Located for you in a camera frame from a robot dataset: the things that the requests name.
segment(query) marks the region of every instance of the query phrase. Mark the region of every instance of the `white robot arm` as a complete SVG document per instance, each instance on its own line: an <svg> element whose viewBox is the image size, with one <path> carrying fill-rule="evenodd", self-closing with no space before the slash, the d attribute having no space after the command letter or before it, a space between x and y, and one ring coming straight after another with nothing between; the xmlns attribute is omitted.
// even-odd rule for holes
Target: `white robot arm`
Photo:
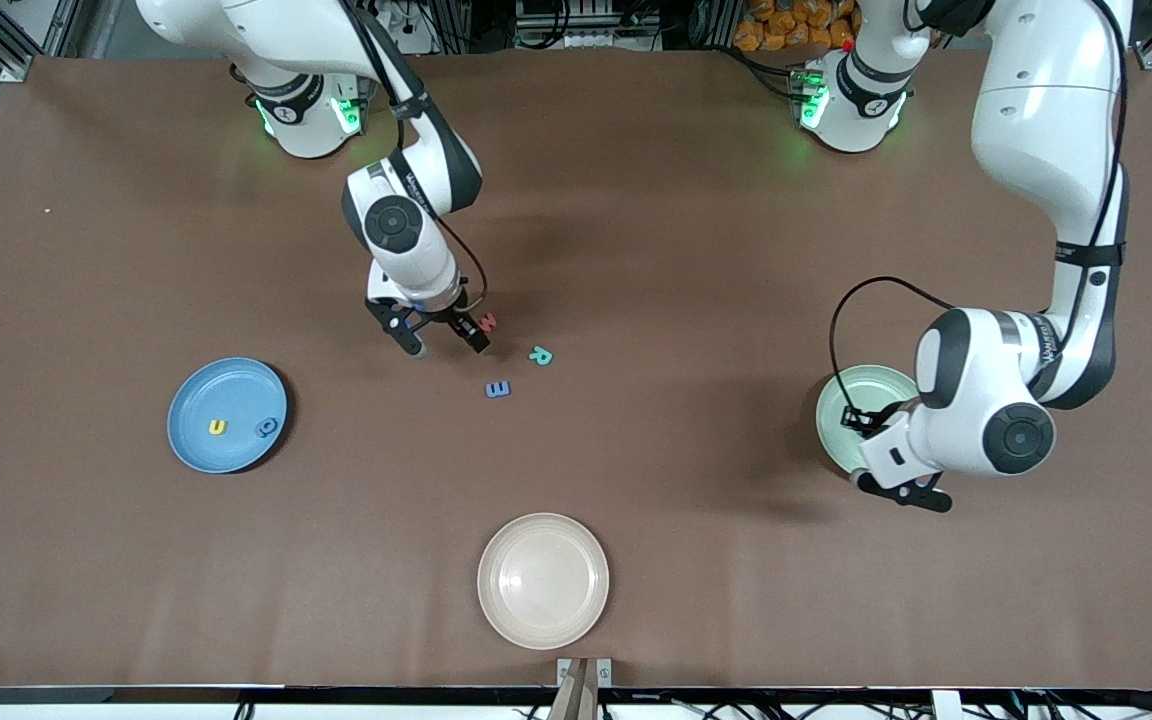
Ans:
<svg viewBox="0 0 1152 720"><path fill-rule="evenodd" d="M1048 409L1083 406L1111 381L1128 211L1114 115L1131 9L1130 0L861 0L851 53L814 63L820 91L799 122L838 150L869 150L897 122L929 28L961 35L983 20L993 47L972 150L1056 228L1048 310L955 306L918 343L918 397L881 414L849 409L844 424L864 438L867 468L852 473L864 491L948 510L933 492L942 471L1026 473L1055 442Z"/></svg>
<svg viewBox="0 0 1152 720"><path fill-rule="evenodd" d="M137 1L151 26L169 40L222 51L260 97L266 82L287 90L323 77L379 81L394 118L410 120L420 137L406 149L399 141L387 158L346 181L346 220L372 255L367 309L412 356L425 351L417 331L429 323L448 324L477 353L488 346L469 314L477 301L468 302L467 279L439 232L440 225L447 228L440 217L477 199L479 161L376 18L349 0ZM310 96L288 92L302 104ZM271 114L278 118L278 111ZM420 316L416 324L414 311Z"/></svg>
<svg viewBox="0 0 1152 720"><path fill-rule="evenodd" d="M321 158L361 130L357 76L301 74L252 53L225 17L219 0L136 0L157 35L177 45L211 50L234 63L255 94L266 131L297 158Z"/></svg>

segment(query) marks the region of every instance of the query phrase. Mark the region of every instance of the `brown table surface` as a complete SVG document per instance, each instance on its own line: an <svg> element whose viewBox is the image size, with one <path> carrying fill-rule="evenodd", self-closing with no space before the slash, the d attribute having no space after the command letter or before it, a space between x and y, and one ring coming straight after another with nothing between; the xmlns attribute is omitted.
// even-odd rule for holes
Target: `brown table surface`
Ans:
<svg viewBox="0 0 1152 720"><path fill-rule="evenodd" d="M1152 685L1152 74L1119 373L1036 473L947 477L941 516L851 488L814 402L859 279L1046 305L1053 232L969 147L983 55L929 56L866 156L712 53L417 69L485 169L452 219L492 279L480 357L434 329L408 359L362 306L340 187L387 115L303 161L223 63L43 59L3 86L0 684L521 684L602 655L621 684ZM935 313L873 288L844 364L909 372ZM264 467L205 477L166 407L230 355L282 369L297 418ZM612 566L561 651L477 602L484 544L526 511Z"/></svg>

